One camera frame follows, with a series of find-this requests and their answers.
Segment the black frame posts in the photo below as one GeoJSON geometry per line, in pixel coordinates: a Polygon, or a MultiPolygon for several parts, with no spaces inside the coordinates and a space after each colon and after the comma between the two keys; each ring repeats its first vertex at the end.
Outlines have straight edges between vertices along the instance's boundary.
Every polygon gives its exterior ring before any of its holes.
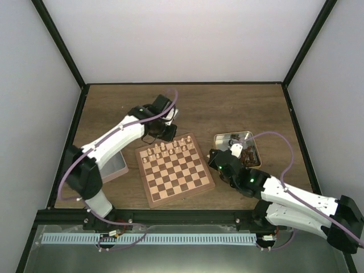
{"type": "MultiPolygon", "coordinates": [[[[61,161],[59,163],[59,167],[56,173],[56,178],[52,186],[51,194],[49,196],[49,200],[47,203],[47,207],[54,208],[55,201],[56,201],[56,194],[58,190],[56,189],[56,186],[60,183],[60,175],[61,175],[61,167],[64,163],[64,154],[66,148],[71,145],[71,140],[73,141],[76,135],[76,129],[80,121],[81,117],[81,110],[83,110],[85,101],[86,101],[86,95],[88,94],[89,87],[92,84],[86,84],[84,79],[82,78],[76,63],[71,57],[70,52],[68,51],[68,48],[66,44],[64,43],[56,25],[54,24],[54,21],[51,18],[50,13],[48,12],[45,4],[43,1],[31,1],[33,3],[33,6],[36,8],[39,16],[41,17],[45,27],[47,28],[49,34],[51,35],[53,41],[55,42],[59,52],[61,53],[63,59],[65,60],[69,70],[71,71],[73,77],[75,78],[77,84],[81,88],[81,93],[79,96],[79,100],[77,103],[77,107],[75,110],[75,114],[72,119],[71,128],[69,129],[69,133],[67,136],[67,140],[65,143],[64,151],[61,156],[61,161]]],[[[223,81],[212,81],[212,82],[198,82],[198,81],[192,81],[192,82],[174,82],[176,85],[202,85],[202,84],[281,84],[283,88],[283,93],[286,99],[287,106],[289,106],[290,109],[290,116],[292,119],[292,124],[295,129],[295,133],[298,139],[298,143],[301,149],[301,153],[304,159],[305,167],[307,169],[309,179],[311,182],[311,186],[314,190],[317,190],[320,193],[320,187],[316,178],[316,175],[313,171],[313,165],[311,162],[311,159],[309,158],[307,147],[304,142],[303,135],[301,133],[301,129],[297,120],[296,113],[294,111],[291,98],[288,94],[288,86],[293,80],[295,74],[297,73],[299,67],[301,66],[303,60],[305,59],[307,53],[309,52],[309,49],[311,48],[312,44],[314,43],[316,37],[318,36],[319,32],[321,31],[325,21],[327,20],[328,16],[330,15],[331,11],[333,10],[335,4],[337,1],[325,1],[317,18],[315,19],[315,22],[313,23],[307,37],[304,40],[304,43],[302,44],[299,53],[295,57],[291,67],[289,68],[287,75],[285,76],[283,82],[280,81],[268,81],[268,82],[244,82],[244,81],[233,81],[233,82],[223,82],[223,81]]],[[[350,254],[344,254],[345,263],[349,270],[349,272],[357,272],[356,267],[353,262],[353,258],[350,254]]]]}

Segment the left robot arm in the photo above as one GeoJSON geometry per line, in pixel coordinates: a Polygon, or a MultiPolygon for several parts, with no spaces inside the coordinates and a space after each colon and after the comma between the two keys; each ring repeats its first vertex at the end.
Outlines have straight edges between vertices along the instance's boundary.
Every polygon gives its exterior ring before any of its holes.
{"type": "Polygon", "coordinates": [[[160,94],[151,104],[135,106],[112,129],[98,139],[78,148],[71,145],[65,153],[64,173],[59,182],[57,198],[64,200],[62,188],[67,184],[84,202],[96,223],[109,230],[118,226],[116,209],[105,196],[101,170],[117,153],[137,139],[149,135],[170,142],[176,135],[173,124],[179,110],[178,97],[173,100],[160,94]]]}

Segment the black front rail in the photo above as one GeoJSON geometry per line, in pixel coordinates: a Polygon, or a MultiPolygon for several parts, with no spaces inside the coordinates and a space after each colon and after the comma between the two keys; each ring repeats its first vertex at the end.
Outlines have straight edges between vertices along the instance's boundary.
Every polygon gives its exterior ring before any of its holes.
{"type": "MultiPolygon", "coordinates": [[[[258,222],[252,210],[137,210],[117,209],[109,220],[154,225],[222,225],[237,230],[274,231],[268,222],[258,222]]],[[[97,219],[86,209],[44,209],[37,212],[35,225],[82,225],[85,230],[109,231],[116,227],[97,219]]]]}

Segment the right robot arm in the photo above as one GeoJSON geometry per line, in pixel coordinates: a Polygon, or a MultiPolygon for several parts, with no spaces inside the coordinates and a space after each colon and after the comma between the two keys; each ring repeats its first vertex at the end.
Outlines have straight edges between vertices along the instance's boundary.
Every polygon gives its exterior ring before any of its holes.
{"type": "Polygon", "coordinates": [[[208,165],[223,181],[244,196],[258,199],[258,206],[265,208],[253,214],[257,228],[275,225],[306,231],[348,254],[363,248],[363,214],[352,198],[296,188],[267,172],[245,167],[230,150],[211,149],[208,158],[208,165]]]}

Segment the pile of dark chess pieces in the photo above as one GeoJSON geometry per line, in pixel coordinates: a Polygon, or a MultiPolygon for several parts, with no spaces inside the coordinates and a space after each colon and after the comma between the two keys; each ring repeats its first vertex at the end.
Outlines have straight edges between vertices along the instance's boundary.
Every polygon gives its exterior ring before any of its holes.
{"type": "Polygon", "coordinates": [[[248,144],[247,137],[242,138],[239,134],[231,134],[230,139],[235,139],[243,144],[243,151],[240,160],[245,167],[253,167],[258,164],[253,151],[254,145],[248,144]]]}

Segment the wooden chess board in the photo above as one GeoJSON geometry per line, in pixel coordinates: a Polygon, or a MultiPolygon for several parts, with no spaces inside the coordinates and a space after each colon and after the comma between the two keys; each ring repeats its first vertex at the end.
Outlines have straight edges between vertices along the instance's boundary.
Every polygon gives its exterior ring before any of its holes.
{"type": "Polygon", "coordinates": [[[143,162],[140,152],[148,146],[135,150],[139,171],[146,193],[148,205],[151,209],[193,196],[215,187],[209,167],[192,133],[177,137],[191,135],[197,148],[197,154],[185,158],[177,155],[143,162]]]}

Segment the right metal tray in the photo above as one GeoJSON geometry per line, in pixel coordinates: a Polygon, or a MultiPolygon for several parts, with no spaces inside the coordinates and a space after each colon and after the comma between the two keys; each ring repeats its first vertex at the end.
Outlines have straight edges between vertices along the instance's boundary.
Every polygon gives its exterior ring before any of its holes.
{"type": "Polygon", "coordinates": [[[231,150],[245,167],[259,168],[262,165],[253,134],[250,131],[217,134],[213,147],[218,150],[231,150]]]}

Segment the metal tray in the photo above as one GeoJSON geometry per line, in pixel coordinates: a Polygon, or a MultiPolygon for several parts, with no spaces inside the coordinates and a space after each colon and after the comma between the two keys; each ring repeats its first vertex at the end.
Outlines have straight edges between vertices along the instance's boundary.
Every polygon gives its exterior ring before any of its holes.
{"type": "Polygon", "coordinates": [[[218,150],[231,150],[245,167],[259,168],[262,165],[253,134],[250,131],[217,134],[213,147],[218,150]]]}
{"type": "Polygon", "coordinates": [[[128,173],[129,168],[121,152],[115,154],[100,170],[102,182],[105,184],[128,173]]]}

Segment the left metal tray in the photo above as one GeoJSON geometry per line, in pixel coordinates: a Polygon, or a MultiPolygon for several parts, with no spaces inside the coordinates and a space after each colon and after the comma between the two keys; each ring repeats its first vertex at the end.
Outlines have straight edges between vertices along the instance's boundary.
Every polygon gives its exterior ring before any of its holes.
{"type": "Polygon", "coordinates": [[[129,168],[121,152],[115,154],[100,170],[102,182],[105,184],[128,173],[129,168]]]}

